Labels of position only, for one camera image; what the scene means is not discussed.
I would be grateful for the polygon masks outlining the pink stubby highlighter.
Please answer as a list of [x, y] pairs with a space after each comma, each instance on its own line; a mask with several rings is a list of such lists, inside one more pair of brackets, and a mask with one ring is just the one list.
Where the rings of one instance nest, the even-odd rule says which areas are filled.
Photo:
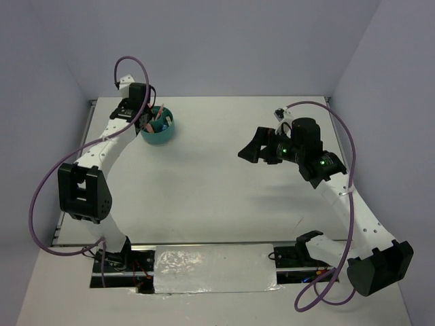
[[154, 129], [152, 128], [151, 124], [147, 124], [145, 128], [148, 133], [154, 133]]

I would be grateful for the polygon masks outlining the red slim highlighter pen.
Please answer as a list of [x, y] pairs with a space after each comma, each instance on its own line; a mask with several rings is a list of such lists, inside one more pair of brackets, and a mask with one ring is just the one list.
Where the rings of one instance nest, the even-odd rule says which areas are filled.
[[160, 117], [161, 117], [163, 111], [164, 111], [164, 103], [161, 104], [161, 106], [159, 106], [159, 110], [158, 110], [158, 113], [157, 113], [157, 115], [156, 115], [156, 120], [159, 120], [159, 119], [160, 119]]

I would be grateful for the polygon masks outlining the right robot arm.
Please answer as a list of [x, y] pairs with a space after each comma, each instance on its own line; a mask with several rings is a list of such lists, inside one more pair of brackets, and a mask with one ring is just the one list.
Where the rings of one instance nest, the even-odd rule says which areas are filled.
[[407, 241], [399, 242], [368, 208], [357, 190], [348, 184], [349, 174], [339, 157], [323, 148], [317, 122], [308, 117], [290, 124], [289, 133], [259, 127], [238, 157], [267, 164], [294, 163], [302, 178], [321, 194], [352, 233], [348, 254], [344, 246], [323, 232], [312, 231], [297, 238], [296, 260], [310, 266], [322, 260], [343, 264], [347, 280], [357, 293], [368, 297], [400, 280], [414, 255]]

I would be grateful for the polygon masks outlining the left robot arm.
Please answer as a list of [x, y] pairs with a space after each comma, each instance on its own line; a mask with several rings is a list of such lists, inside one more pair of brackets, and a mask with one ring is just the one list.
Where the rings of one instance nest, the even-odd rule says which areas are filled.
[[123, 150], [137, 138], [153, 118], [146, 85], [131, 75], [116, 83], [122, 100], [111, 113], [100, 143], [90, 146], [74, 163], [58, 169], [60, 209], [105, 243], [97, 252], [98, 261], [119, 271], [133, 262], [131, 242], [113, 217], [113, 199], [107, 184], [108, 174]]

